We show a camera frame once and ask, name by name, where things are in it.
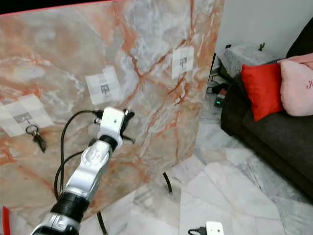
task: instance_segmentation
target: white wall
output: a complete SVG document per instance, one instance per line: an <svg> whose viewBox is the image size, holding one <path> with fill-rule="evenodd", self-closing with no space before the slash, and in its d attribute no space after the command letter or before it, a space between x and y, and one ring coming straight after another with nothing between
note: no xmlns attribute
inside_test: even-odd
<svg viewBox="0 0 313 235"><path fill-rule="evenodd" d="M215 51L265 42L265 51L283 58L312 17L313 0L225 0Z"/></svg>

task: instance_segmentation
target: gray sofa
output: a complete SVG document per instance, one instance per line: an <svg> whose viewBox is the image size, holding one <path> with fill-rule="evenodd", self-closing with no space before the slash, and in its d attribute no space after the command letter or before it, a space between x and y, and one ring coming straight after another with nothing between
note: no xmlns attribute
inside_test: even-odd
<svg viewBox="0 0 313 235"><path fill-rule="evenodd" d="M313 18L287 57L312 52ZM313 116L292 117L281 111L255 122L240 76L234 80L224 100L222 129L241 138L313 198Z"/></svg>

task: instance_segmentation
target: red pillow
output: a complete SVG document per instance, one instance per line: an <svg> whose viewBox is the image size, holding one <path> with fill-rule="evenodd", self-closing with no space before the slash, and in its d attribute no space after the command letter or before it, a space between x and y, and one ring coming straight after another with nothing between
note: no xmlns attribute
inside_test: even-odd
<svg viewBox="0 0 313 235"><path fill-rule="evenodd" d="M278 63L259 66L243 65L241 78L251 100L254 121L283 110L280 100L282 76Z"/></svg>

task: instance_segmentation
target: power strip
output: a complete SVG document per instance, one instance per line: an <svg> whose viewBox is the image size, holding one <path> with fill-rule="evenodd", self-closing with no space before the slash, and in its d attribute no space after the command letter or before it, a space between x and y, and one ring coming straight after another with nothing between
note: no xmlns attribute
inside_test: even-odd
<svg viewBox="0 0 313 235"><path fill-rule="evenodd" d="M207 221L206 235L224 235L223 226L220 222Z"/></svg>

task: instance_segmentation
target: pink marble slab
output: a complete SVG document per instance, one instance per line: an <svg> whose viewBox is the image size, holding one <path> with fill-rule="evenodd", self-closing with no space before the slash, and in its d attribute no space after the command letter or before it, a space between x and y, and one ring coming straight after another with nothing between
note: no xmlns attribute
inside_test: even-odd
<svg viewBox="0 0 313 235"><path fill-rule="evenodd" d="M0 203L36 224L55 203L62 128L92 105L85 76L114 66L124 98L103 103L132 107L135 117L86 217L125 196L193 153L204 90L224 0L121 0L0 17L0 101L36 95L55 125L40 130L43 154L24 134L0 132ZM172 51L194 47L192 71L172 79ZM84 149L96 127L92 115L68 129L66 156ZM66 179L79 158L66 166Z"/></svg>

